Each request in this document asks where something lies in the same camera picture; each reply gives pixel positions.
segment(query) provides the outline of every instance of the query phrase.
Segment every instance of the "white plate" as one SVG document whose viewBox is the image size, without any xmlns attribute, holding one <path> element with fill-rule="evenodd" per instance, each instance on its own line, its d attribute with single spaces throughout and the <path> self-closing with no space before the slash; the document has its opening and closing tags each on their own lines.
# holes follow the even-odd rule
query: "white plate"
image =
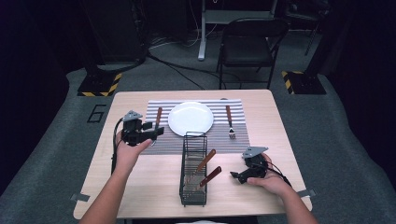
<svg viewBox="0 0 396 224">
<path fill-rule="evenodd" d="M 174 133 L 181 136 L 186 135 L 186 132 L 206 133 L 212 127 L 213 113 L 201 103 L 185 102 L 171 110 L 168 124 Z"/>
</svg>

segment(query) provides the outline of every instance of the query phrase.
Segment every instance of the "fingers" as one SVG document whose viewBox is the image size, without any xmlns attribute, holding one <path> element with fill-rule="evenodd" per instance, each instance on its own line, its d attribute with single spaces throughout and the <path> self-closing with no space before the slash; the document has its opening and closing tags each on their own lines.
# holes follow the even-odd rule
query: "fingers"
<svg viewBox="0 0 396 224">
<path fill-rule="evenodd" d="M 248 179 L 247 179 L 247 183 L 249 184 L 249 185 L 260 185 L 260 182 L 262 181 L 262 179 L 261 178 L 258 178 L 258 177 L 249 177 Z"/>
<path fill-rule="evenodd" d="M 149 146 L 151 146 L 151 143 L 152 143 L 152 140 L 147 139 L 146 141 L 135 146 L 134 149 L 140 153 L 140 152 L 144 151 L 146 148 L 148 148 Z"/>
<path fill-rule="evenodd" d="M 269 156 L 267 156 L 267 154 L 265 154 L 265 153 L 263 153 L 263 152 L 262 152 L 262 156 L 265 158 L 266 161 L 268 161 L 268 167 L 269 167 L 269 168 L 273 168 L 271 158 L 270 158 Z"/>
</svg>

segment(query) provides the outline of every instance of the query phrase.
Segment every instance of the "wire utensil holder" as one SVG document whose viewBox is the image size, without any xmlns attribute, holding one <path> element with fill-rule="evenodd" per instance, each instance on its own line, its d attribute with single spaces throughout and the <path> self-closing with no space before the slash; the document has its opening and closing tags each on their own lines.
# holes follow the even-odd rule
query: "wire utensil holder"
<svg viewBox="0 0 396 224">
<path fill-rule="evenodd" d="M 183 156 L 179 195 L 181 203 L 186 205 L 206 205 L 207 185 L 198 189 L 206 177 L 206 165 L 197 171 L 198 165 L 206 157 L 207 137 L 204 133 L 186 133 L 183 139 Z"/>
</svg>

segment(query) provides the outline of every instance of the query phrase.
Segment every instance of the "yellow and black tape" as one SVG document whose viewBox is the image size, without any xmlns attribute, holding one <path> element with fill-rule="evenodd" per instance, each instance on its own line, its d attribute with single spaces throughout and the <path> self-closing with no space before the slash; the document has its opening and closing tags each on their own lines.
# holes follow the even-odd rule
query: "yellow and black tape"
<svg viewBox="0 0 396 224">
<path fill-rule="evenodd" d="M 289 79 L 289 74 L 303 74 L 303 72 L 298 72 L 298 71 L 293 71 L 293 72 L 288 72 L 288 71 L 282 71 L 282 77 L 283 80 L 285 81 L 286 89 L 288 90 L 289 94 L 294 94 L 294 89 L 291 85 L 291 81 Z"/>
<path fill-rule="evenodd" d="M 109 86 L 108 91 L 80 91 L 78 96 L 111 96 L 119 85 L 122 74 L 119 73 L 114 77 L 113 83 Z"/>
</svg>

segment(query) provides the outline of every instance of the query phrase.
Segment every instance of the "wooden table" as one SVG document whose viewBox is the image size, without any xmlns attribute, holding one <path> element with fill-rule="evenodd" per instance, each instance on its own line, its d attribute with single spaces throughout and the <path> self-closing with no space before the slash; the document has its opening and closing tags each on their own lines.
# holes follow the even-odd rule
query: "wooden table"
<svg viewBox="0 0 396 224">
<path fill-rule="evenodd" d="M 92 158 L 81 193 L 91 196 L 78 201 L 74 217 L 81 219 L 110 177 L 113 151 L 112 135 L 117 121 L 129 110 L 145 120 L 149 100 L 241 99 L 250 145 L 269 147 L 266 153 L 289 179 L 296 191 L 305 189 L 289 139 L 268 90 L 241 91 L 128 91 L 115 95 L 105 127 Z M 142 217 L 217 217 L 269 215 L 284 213 L 280 199 L 263 188 L 241 185 L 230 171 L 247 169 L 241 154 L 218 154 L 208 164 L 208 171 L 221 166 L 222 173 L 208 183 L 206 206 L 184 207 L 178 195 L 181 155 L 141 155 L 127 182 L 118 218 Z M 312 203 L 303 198 L 309 210 Z"/>
</svg>

